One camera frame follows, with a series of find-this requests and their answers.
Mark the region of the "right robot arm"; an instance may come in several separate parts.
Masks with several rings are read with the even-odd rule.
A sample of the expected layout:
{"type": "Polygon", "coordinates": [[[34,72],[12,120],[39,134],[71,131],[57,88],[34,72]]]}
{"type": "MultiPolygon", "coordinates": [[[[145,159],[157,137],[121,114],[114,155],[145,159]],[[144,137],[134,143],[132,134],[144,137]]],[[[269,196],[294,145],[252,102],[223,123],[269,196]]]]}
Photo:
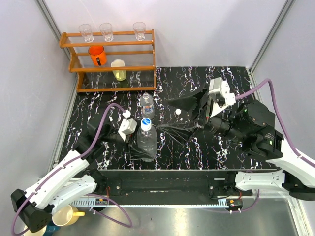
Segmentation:
{"type": "Polygon", "coordinates": [[[315,163],[308,158],[285,149],[288,139],[275,129],[276,115],[258,100],[241,104],[234,117],[229,118],[224,109],[235,103],[234,94],[221,89],[205,93],[208,101],[196,96],[170,100],[180,109],[189,103],[197,111],[192,125],[164,124],[159,129],[178,143],[185,145],[197,133],[207,131],[229,141],[240,143],[249,157],[270,162],[280,168],[275,172],[228,174],[224,191],[234,195],[252,189],[285,190],[290,196],[304,201],[315,199],[315,163]]]}

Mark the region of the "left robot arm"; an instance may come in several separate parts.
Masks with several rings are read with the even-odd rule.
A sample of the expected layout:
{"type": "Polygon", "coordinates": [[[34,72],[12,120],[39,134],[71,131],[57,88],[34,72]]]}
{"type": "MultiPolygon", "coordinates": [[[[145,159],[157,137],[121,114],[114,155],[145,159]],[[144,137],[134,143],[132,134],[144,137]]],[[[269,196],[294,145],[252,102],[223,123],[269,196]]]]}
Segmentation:
{"type": "Polygon", "coordinates": [[[66,189],[62,187],[96,160],[101,142],[122,143],[132,149],[133,134],[149,131],[152,128],[150,122],[148,118],[140,123],[132,118],[124,119],[116,131],[111,131],[110,125],[100,122],[92,142],[89,141],[90,135],[86,136],[83,142],[71,150],[44,178],[27,190],[16,189],[11,194],[16,212],[14,218],[20,218],[27,230],[36,233],[43,229],[51,221],[53,214],[63,206],[87,194],[106,193],[109,190],[107,178],[98,170],[88,171],[66,189]]]}

